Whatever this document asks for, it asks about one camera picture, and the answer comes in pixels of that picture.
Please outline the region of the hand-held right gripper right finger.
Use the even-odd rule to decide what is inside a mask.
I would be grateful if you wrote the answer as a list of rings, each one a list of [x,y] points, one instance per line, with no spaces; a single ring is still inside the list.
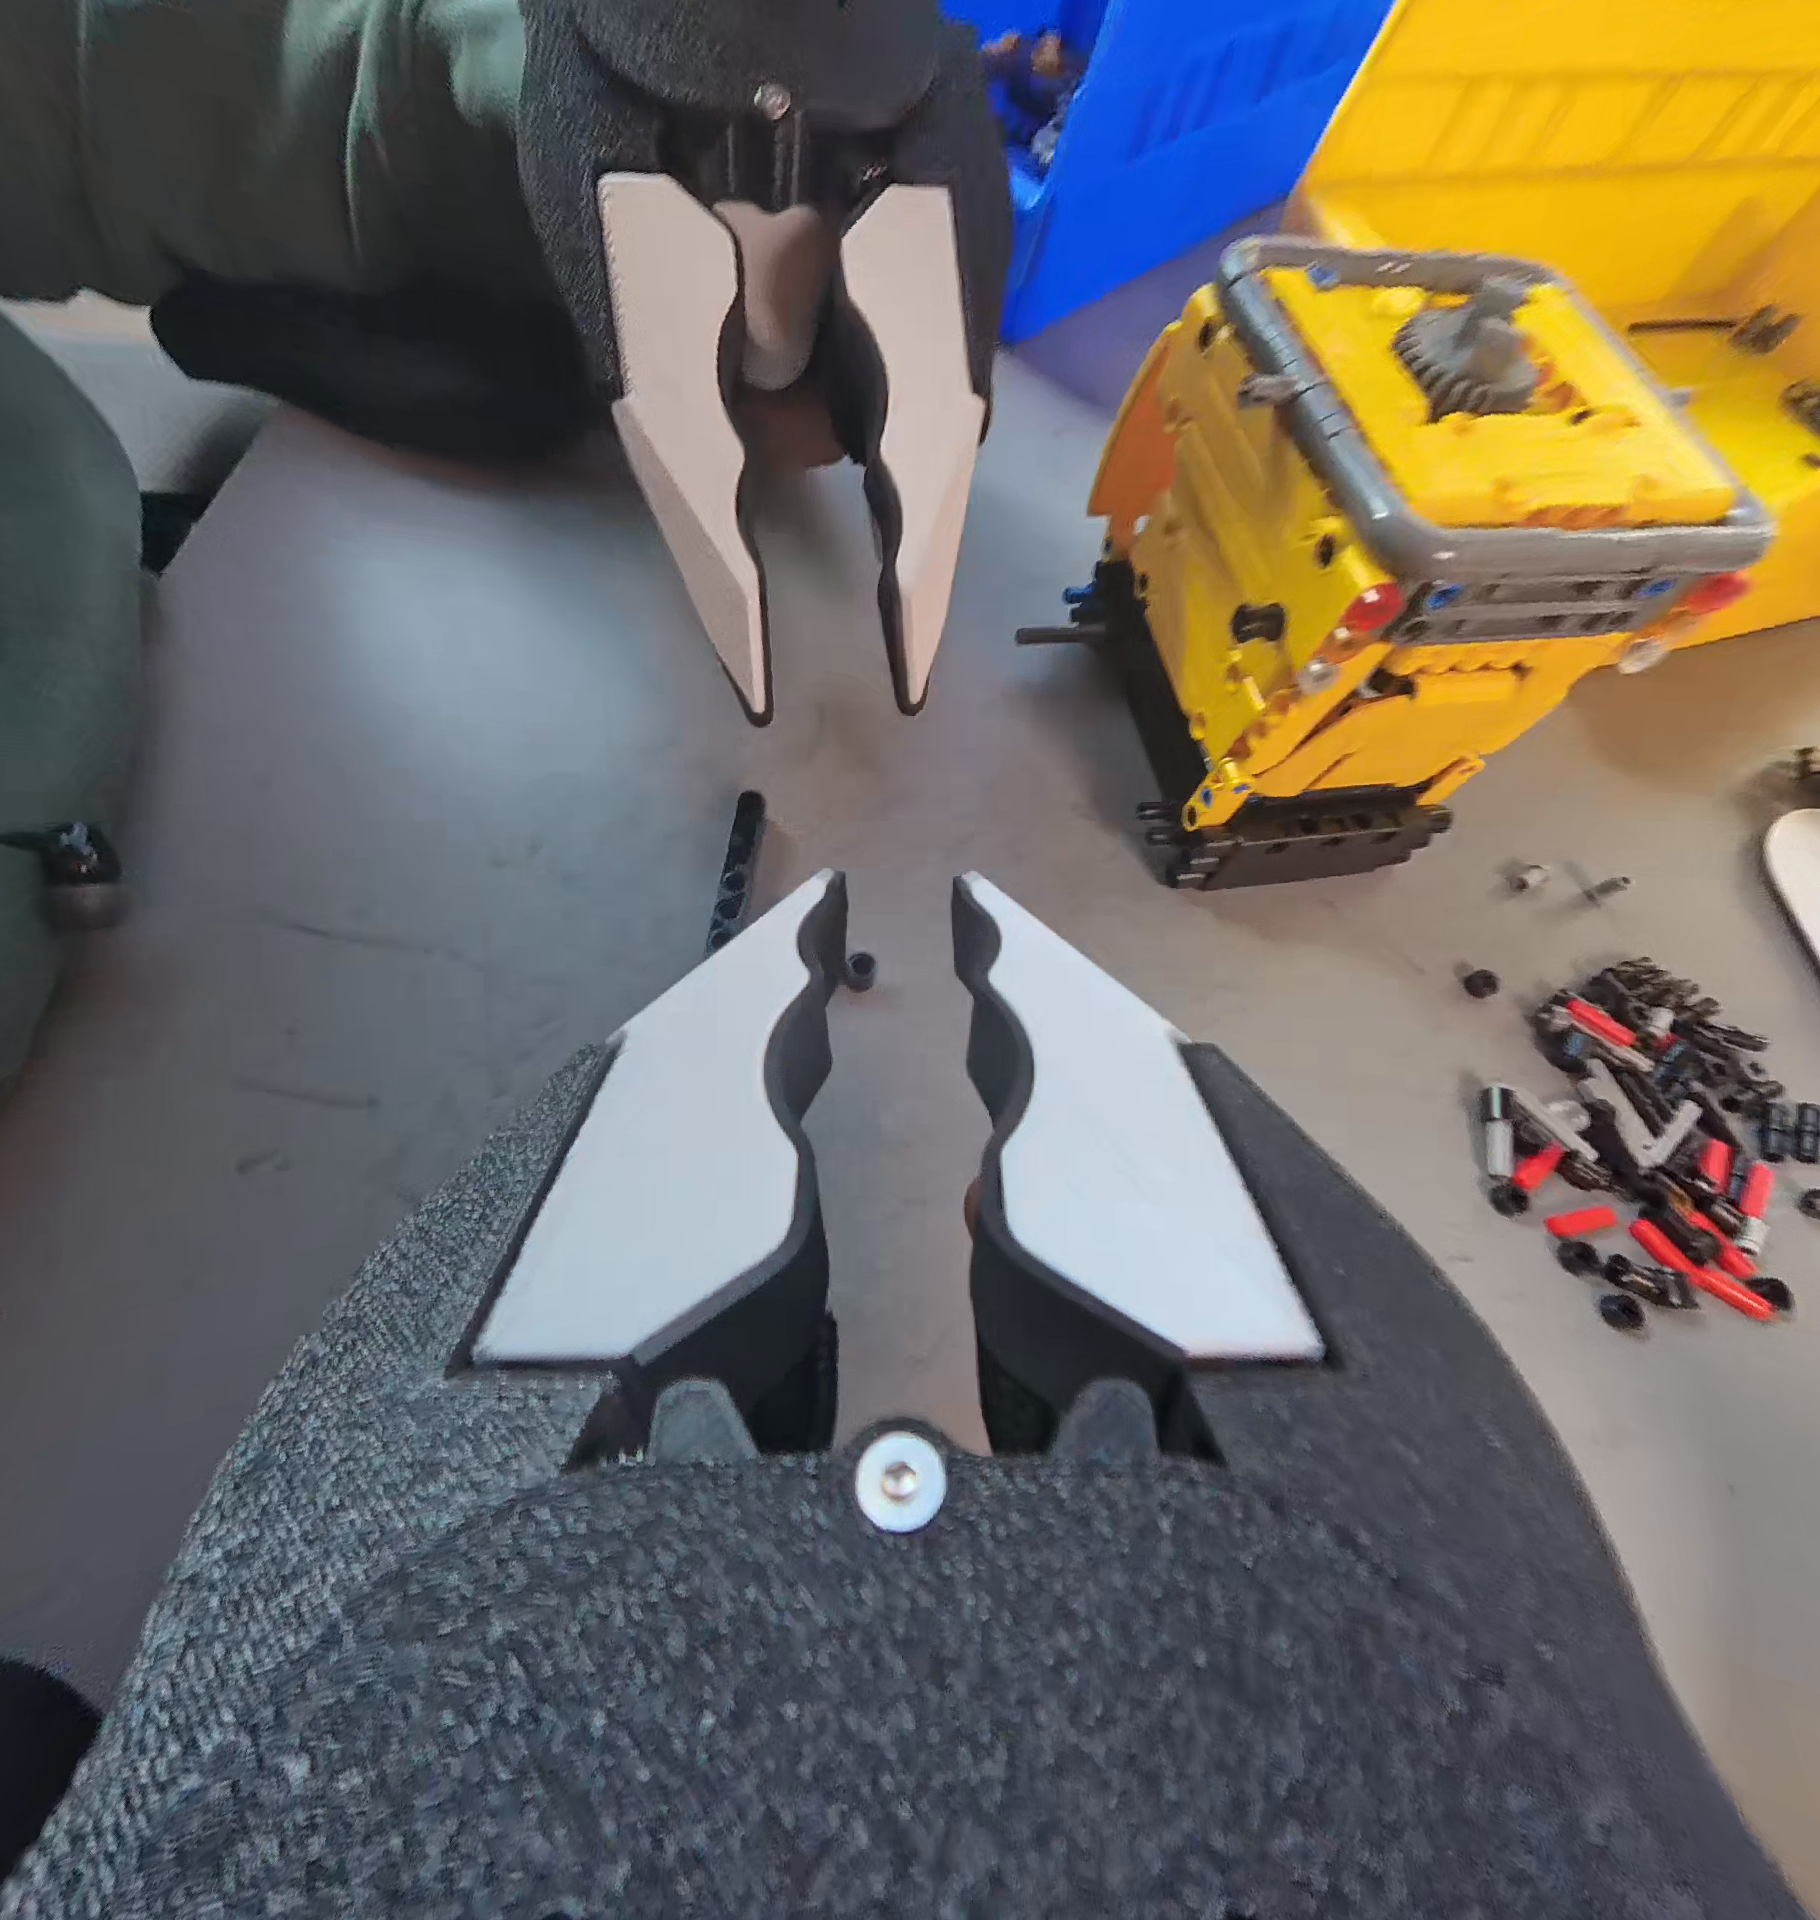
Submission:
[[[984,873],[951,885],[972,1000],[981,1329],[1006,1367],[1117,1336],[1151,1367],[1320,1364],[1329,1341],[1194,1069],[1191,1035]]]

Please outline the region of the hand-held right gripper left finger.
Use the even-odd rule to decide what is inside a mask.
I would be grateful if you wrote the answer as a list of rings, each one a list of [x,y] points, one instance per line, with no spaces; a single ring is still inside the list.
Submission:
[[[741,1299],[828,1279],[805,1130],[832,1073],[849,876],[820,871],[613,1035],[491,1288],[481,1367],[665,1367]]]

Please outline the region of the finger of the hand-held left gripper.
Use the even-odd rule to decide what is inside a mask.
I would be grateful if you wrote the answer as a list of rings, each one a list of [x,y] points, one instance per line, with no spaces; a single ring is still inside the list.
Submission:
[[[897,709],[918,715],[947,635],[989,417],[972,385],[950,192],[884,185],[841,241],[835,338],[849,360],[876,542],[876,612]]]
[[[752,724],[775,709],[766,575],[745,520],[731,402],[745,263],[731,228],[665,174],[597,184],[620,394],[618,439]]]

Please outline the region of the long black lego beam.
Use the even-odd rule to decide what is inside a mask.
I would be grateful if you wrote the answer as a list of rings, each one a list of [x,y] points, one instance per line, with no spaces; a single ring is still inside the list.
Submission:
[[[758,860],[766,838],[767,801],[762,789],[739,789],[731,829],[705,926],[705,955],[731,946],[752,919]]]

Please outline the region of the large blue plastic bin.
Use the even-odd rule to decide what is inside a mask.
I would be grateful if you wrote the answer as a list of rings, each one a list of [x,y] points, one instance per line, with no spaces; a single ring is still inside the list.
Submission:
[[[1277,203],[1391,3],[960,3],[1012,181],[1020,343]]]

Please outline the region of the yellow and black lego model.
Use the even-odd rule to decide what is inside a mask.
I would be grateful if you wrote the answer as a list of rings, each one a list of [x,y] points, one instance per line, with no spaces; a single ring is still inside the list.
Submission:
[[[1561,272],[1237,241],[1112,421],[1089,512],[1185,893],[1362,876],[1452,825],[1585,676],[1740,600],[1777,520]]]

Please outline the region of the pile of black red pins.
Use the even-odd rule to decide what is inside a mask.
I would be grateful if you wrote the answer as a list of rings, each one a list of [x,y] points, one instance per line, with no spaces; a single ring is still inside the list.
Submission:
[[[1535,1227],[1627,1336],[1705,1305],[1798,1318],[1775,1253],[1786,1219],[1820,1227],[1798,1206],[1820,1185],[1820,1104],[1789,1095],[1771,1039],[1646,952],[1548,989],[1524,1027],[1557,1086],[1478,1087],[1491,1209]]]

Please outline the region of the person's left forearm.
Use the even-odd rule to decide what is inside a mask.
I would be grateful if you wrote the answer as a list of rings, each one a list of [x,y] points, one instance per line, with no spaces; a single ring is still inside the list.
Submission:
[[[550,293],[513,3],[0,3],[0,297]]]

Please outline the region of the thin black lego piece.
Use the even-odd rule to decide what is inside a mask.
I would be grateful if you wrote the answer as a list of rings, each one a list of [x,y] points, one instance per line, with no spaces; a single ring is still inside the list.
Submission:
[[[1627,325],[1631,336],[1716,333],[1734,349],[1751,355],[1777,351],[1798,329],[1802,315],[1777,303],[1764,303],[1745,315],[1677,315],[1641,319]]]

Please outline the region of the person's left hand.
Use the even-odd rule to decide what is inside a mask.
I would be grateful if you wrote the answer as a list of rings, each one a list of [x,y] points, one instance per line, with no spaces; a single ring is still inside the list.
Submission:
[[[782,390],[741,384],[731,402],[731,421],[756,468],[807,472],[853,459],[839,406],[818,369],[802,372]]]

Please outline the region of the person's green sweatshirt torso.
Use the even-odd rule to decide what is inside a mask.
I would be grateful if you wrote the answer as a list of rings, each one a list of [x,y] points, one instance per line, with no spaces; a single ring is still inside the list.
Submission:
[[[107,829],[135,742],[141,617],[130,459],[0,310],[0,1087],[76,937],[122,911]]]

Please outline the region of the yellow bin with few pieces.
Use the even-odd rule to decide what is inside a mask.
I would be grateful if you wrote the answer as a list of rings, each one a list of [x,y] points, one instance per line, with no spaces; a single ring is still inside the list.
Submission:
[[[1281,225],[1565,272],[1777,518],[1698,643],[1820,617],[1820,439],[1785,404],[1820,377],[1820,3],[1395,5]],[[1768,355],[1627,332],[1764,303],[1802,315]]]

